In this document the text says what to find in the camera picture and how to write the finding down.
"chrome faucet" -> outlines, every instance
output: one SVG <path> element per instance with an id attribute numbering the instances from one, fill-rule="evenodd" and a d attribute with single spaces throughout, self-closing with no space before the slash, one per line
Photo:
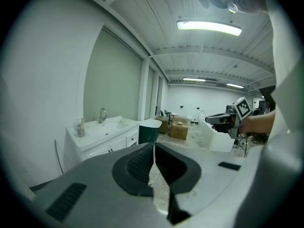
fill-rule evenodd
<path id="1" fill-rule="evenodd" d="M 105 117 L 103 117 L 103 112 L 105 114 L 105 109 L 101 108 L 100 109 L 100 115 L 99 115 L 99 121 L 98 121 L 100 124 L 102 124 L 104 122 L 104 120 L 106 119 L 106 116 L 107 116 L 107 115 L 105 115 Z"/>

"green trash bin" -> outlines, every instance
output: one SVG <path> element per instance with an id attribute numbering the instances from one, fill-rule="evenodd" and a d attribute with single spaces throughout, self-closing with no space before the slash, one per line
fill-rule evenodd
<path id="1" fill-rule="evenodd" d="M 158 137 L 158 130 L 162 122 L 154 119 L 141 121 L 139 125 L 138 144 L 153 143 L 155 144 Z"/>

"floor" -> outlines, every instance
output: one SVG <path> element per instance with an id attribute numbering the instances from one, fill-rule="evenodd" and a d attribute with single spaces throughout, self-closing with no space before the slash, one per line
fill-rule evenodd
<path id="1" fill-rule="evenodd" d="M 208 146 L 206 146 L 204 143 L 204 139 L 202 137 L 201 131 L 202 131 L 201 127 L 195 124 L 193 126 L 189 126 L 186 140 L 171 138 L 168 135 L 168 133 L 167 134 L 159 133 L 157 142 L 170 143 L 186 149 L 201 149 L 204 152 L 210 152 Z M 248 142 L 247 142 L 246 156 L 249 153 L 250 148 L 256 145 L 251 141 L 250 138 L 248 138 L 247 141 Z M 241 140 L 240 145 L 234 145 L 230 153 L 226 153 L 226 152 L 213 152 L 213 153 L 244 157 L 245 152 L 243 149 L 245 148 L 246 148 L 246 140 Z M 169 207 L 169 186 L 162 177 L 155 163 L 153 164 L 150 170 L 149 186 L 153 187 L 153 191 L 154 191 L 153 202 L 157 210 L 160 213 L 167 215 L 168 214 L 167 210 Z"/>

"brown box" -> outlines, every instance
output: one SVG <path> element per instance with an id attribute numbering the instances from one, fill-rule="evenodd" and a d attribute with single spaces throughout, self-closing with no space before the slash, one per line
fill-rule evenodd
<path id="1" fill-rule="evenodd" d="M 185 117 L 174 116 L 170 137 L 176 139 L 187 139 L 187 133 L 188 133 L 187 119 Z"/>
<path id="2" fill-rule="evenodd" d="M 166 133 L 167 130 L 168 130 L 169 117 L 167 117 L 167 116 L 158 116 L 155 119 L 161 121 L 161 126 L 160 126 L 158 132 L 160 132 L 160 133 Z"/>

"fluorescent light fixture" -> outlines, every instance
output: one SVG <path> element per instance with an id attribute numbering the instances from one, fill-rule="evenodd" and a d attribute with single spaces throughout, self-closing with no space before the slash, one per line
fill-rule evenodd
<path id="1" fill-rule="evenodd" d="M 183 81 L 195 81 L 195 82 L 205 82 L 205 79 L 199 79 L 199 78 L 183 78 Z"/>
<path id="2" fill-rule="evenodd" d="M 240 89 L 243 89 L 244 87 L 243 86 L 238 86 L 238 85 L 234 85 L 234 84 L 226 84 L 227 86 L 232 86 L 232 87 L 235 87 L 235 88 L 240 88 Z"/>
<path id="3" fill-rule="evenodd" d="M 217 23 L 217 22 L 208 22 L 208 21 L 191 21 L 191 20 L 178 20 L 177 28 L 179 30 L 184 29 L 206 29 L 206 30 L 214 30 L 219 32 L 228 33 L 231 35 L 239 36 L 242 32 L 240 27 L 225 24 L 225 23 Z"/>

